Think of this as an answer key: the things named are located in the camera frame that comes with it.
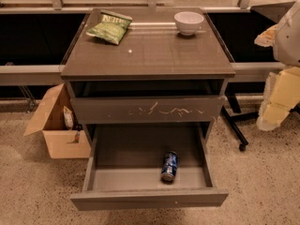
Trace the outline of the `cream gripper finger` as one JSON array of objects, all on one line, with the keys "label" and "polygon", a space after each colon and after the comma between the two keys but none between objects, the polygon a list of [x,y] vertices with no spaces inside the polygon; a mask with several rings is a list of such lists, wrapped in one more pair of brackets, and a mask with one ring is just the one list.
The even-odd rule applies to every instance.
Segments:
[{"label": "cream gripper finger", "polygon": [[277,30],[278,26],[276,24],[269,27],[254,39],[254,43],[261,47],[272,47],[274,45]]}]

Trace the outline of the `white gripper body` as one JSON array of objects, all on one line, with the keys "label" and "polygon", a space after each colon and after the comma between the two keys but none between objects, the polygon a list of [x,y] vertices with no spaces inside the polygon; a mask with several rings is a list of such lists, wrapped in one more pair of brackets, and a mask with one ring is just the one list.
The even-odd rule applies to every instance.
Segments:
[{"label": "white gripper body", "polygon": [[290,110],[300,102],[300,67],[287,67],[266,79],[263,101],[256,125],[258,129],[270,131],[278,128]]}]

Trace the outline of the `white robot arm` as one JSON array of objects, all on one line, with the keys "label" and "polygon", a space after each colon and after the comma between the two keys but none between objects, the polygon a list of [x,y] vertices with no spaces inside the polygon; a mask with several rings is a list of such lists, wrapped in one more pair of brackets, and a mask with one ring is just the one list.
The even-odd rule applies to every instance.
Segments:
[{"label": "white robot arm", "polygon": [[259,34],[254,43],[272,47],[274,58],[285,65],[278,74],[270,72],[256,121],[258,129],[278,128],[300,102],[300,0],[279,22]]}]

